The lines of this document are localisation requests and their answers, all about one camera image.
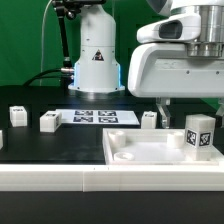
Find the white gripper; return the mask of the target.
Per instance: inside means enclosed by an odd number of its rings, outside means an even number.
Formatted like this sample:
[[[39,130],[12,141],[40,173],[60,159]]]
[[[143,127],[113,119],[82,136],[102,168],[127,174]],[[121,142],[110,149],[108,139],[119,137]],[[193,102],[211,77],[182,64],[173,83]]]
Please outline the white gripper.
[[[141,45],[131,57],[128,89],[136,97],[157,98],[164,129],[170,128],[169,98],[219,98],[216,115],[224,128],[223,57],[189,57],[184,44]]]

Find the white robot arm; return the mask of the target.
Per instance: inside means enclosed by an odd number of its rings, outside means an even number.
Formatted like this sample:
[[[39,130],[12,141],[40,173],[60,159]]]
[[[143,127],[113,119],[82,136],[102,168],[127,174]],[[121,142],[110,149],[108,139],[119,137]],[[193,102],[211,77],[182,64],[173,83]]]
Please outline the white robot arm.
[[[172,98],[217,98],[224,125],[224,0],[147,0],[165,17],[137,31],[128,90],[154,98],[162,126],[170,126]],[[121,90],[115,25],[101,6],[82,9],[81,54],[70,89],[93,98]]]

